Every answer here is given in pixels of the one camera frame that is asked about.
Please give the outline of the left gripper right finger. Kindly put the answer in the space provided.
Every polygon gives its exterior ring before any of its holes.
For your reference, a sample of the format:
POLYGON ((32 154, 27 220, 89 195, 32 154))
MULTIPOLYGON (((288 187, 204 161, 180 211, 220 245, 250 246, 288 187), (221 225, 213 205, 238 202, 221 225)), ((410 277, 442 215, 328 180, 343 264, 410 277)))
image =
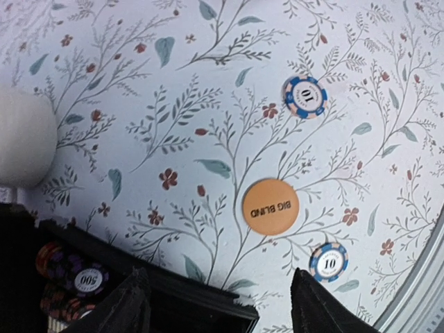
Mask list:
POLYGON ((297 333, 376 333, 347 310, 306 270, 297 268, 291 283, 291 319, 297 333))

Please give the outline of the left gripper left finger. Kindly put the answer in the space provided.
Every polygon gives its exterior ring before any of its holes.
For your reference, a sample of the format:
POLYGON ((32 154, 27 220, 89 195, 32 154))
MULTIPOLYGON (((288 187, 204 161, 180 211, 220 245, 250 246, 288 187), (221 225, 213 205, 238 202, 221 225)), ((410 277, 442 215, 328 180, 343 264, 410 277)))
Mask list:
POLYGON ((148 333, 151 287, 143 268, 135 268, 92 312, 65 329, 66 333, 148 333))

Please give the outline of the black poker chip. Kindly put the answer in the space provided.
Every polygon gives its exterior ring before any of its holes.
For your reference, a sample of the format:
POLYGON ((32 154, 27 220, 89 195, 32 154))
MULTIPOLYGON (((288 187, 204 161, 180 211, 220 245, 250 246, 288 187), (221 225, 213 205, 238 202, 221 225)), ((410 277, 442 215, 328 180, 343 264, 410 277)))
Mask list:
POLYGON ((318 247, 309 260, 309 272, 321 283, 336 281, 347 269, 348 252, 337 242, 328 242, 318 247))

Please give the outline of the orange big blind button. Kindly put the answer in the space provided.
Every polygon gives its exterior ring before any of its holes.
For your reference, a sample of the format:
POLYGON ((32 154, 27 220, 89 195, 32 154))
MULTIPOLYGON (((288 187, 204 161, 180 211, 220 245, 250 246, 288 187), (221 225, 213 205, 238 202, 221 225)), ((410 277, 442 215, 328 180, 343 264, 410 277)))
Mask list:
POLYGON ((286 232, 296 222, 300 202, 290 184, 267 178, 248 188, 241 207, 244 220, 253 231, 275 236, 286 232))

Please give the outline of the blue ten poker chip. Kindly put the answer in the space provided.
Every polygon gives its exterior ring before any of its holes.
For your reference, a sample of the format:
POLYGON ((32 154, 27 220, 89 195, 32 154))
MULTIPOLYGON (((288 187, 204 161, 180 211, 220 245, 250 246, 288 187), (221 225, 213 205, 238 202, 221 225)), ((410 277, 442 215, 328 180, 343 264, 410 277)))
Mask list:
POLYGON ((292 115, 301 119, 313 119, 327 108, 327 91, 311 76, 292 76, 282 87, 284 106, 292 115))

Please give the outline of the blue playing card deck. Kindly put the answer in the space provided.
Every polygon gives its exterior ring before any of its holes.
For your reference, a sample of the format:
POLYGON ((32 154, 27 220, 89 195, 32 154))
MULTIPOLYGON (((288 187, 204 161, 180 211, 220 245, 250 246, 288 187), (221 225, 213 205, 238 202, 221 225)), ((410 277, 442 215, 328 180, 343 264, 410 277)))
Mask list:
POLYGON ((69 327, 68 324, 62 321, 56 320, 52 317, 48 317, 47 332, 48 333, 61 333, 63 330, 69 327))

